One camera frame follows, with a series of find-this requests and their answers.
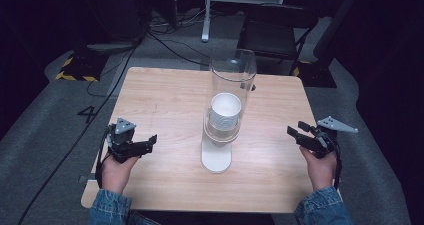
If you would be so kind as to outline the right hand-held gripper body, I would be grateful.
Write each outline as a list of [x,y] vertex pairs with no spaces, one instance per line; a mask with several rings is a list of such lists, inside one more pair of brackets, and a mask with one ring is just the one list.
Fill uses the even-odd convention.
[[332,116],[328,116],[317,121],[317,125],[313,126],[316,132],[312,137],[308,137],[299,133],[297,144],[313,152],[318,159],[325,157],[327,154],[338,151],[337,132],[357,133],[358,129],[353,128]]

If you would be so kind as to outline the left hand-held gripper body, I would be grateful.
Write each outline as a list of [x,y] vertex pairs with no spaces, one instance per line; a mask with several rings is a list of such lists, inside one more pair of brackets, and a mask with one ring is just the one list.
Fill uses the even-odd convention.
[[108,127],[106,136],[108,152],[119,163],[124,163],[132,157],[141,157],[138,156],[139,150],[147,147],[142,146],[141,142],[134,143],[132,141],[135,128],[134,123],[123,118],[118,118],[116,123],[112,123]]

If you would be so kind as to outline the clear tube cup dispenser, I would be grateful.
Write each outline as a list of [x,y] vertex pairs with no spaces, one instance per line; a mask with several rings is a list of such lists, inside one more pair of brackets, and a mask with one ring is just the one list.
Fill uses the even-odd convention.
[[[209,172],[225,172],[232,163],[232,143],[238,137],[256,73],[256,58],[251,50],[214,49],[211,53],[201,140],[201,162]],[[209,122],[211,100],[218,93],[232,93],[241,101],[238,123],[229,131],[217,130]]]

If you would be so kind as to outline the white paper cup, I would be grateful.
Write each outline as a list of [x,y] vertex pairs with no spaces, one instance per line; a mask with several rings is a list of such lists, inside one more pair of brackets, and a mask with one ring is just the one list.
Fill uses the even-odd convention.
[[232,93],[218,93],[211,100],[210,124],[221,131],[233,129],[240,117],[241,101]]

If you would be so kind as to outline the person's right hand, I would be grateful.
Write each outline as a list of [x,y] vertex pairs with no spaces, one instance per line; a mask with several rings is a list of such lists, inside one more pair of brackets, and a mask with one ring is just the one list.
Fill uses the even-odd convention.
[[307,163],[308,175],[314,191],[333,185],[337,160],[333,153],[324,158],[316,158],[308,149],[300,147],[301,154]]

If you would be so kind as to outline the person's left hand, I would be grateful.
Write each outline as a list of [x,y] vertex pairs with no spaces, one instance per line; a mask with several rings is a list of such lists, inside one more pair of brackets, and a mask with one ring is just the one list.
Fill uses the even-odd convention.
[[137,157],[129,158],[124,163],[117,162],[113,157],[106,158],[102,167],[102,188],[122,194],[137,161]]

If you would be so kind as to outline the black chair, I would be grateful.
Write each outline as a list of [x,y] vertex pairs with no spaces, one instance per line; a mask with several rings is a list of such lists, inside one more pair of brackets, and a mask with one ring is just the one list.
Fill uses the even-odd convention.
[[307,7],[264,3],[246,13],[237,44],[256,56],[288,60],[292,73],[309,33],[319,21],[318,14]]

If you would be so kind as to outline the dark slanted pole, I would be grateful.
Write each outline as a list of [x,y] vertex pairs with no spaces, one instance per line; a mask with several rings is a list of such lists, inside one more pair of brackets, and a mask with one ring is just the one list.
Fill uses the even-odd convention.
[[347,16],[355,0],[344,0],[340,8],[337,10],[335,16],[332,18],[329,26],[323,33],[313,50],[314,56],[323,61],[331,57],[331,46],[335,39],[336,33],[339,30],[344,18]]

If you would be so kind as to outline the yellow striped black base plate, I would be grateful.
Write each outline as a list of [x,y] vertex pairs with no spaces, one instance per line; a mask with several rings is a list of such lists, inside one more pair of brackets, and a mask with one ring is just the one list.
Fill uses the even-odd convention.
[[302,81],[305,87],[337,87],[329,68],[321,67],[317,62],[298,61],[293,74]]
[[99,81],[109,59],[108,55],[79,56],[72,53],[62,65],[56,80]]

